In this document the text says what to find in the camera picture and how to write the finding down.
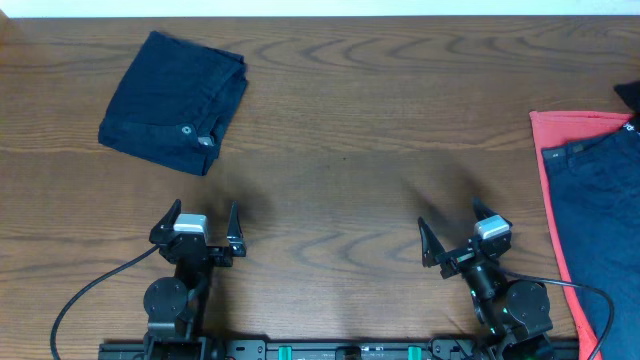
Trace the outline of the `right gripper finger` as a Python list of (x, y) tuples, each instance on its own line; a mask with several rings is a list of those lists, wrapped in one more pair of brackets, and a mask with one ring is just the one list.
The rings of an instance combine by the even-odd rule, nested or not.
[(499, 215), (497, 212), (489, 208), (483, 201), (479, 198), (474, 198), (472, 201), (473, 212), (476, 216), (477, 222), (488, 218), (493, 215)]
[(418, 218), (418, 228), (421, 237), (422, 265), (433, 267), (442, 263), (444, 247), (433, 233), (423, 217)]

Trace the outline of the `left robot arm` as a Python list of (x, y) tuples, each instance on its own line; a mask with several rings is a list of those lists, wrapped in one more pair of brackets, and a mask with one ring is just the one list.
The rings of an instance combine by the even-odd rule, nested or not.
[(226, 357), (222, 340), (203, 330), (211, 275), (216, 267), (231, 267), (247, 248), (239, 221), (238, 206), (231, 205), (226, 246), (208, 243), (208, 219), (186, 214), (175, 201), (151, 229), (149, 241), (175, 266), (174, 275), (154, 281), (146, 290), (143, 305), (148, 315), (144, 338), (146, 359), (219, 360)]

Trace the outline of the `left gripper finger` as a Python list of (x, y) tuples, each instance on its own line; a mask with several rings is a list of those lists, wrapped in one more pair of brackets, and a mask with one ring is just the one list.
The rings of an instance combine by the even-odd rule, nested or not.
[(174, 225), (181, 214), (181, 200), (176, 199), (167, 213), (151, 229), (149, 242), (153, 245), (169, 245), (175, 238)]
[(236, 201), (234, 201), (231, 205), (226, 238), (229, 242), (229, 247), (233, 257), (246, 256), (247, 248), (244, 242), (244, 235), (242, 232), (238, 213), (238, 204)]

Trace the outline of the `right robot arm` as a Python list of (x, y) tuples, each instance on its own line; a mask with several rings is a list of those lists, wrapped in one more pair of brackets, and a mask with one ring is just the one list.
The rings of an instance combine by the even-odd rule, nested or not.
[(476, 347), (477, 359), (554, 359), (547, 336), (553, 328), (546, 286), (539, 281), (509, 280), (498, 258), (511, 248), (512, 223), (479, 199), (477, 222), (467, 244), (447, 251), (420, 217), (422, 265), (438, 266), (441, 277), (461, 276), (470, 289), (474, 311), (490, 334)]

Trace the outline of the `blue denim shorts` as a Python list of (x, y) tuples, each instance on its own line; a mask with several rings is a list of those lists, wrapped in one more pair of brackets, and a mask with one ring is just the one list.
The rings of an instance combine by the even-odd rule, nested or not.
[(615, 320), (605, 359), (639, 357), (639, 133), (541, 151), (558, 237), (574, 282), (607, 292)]

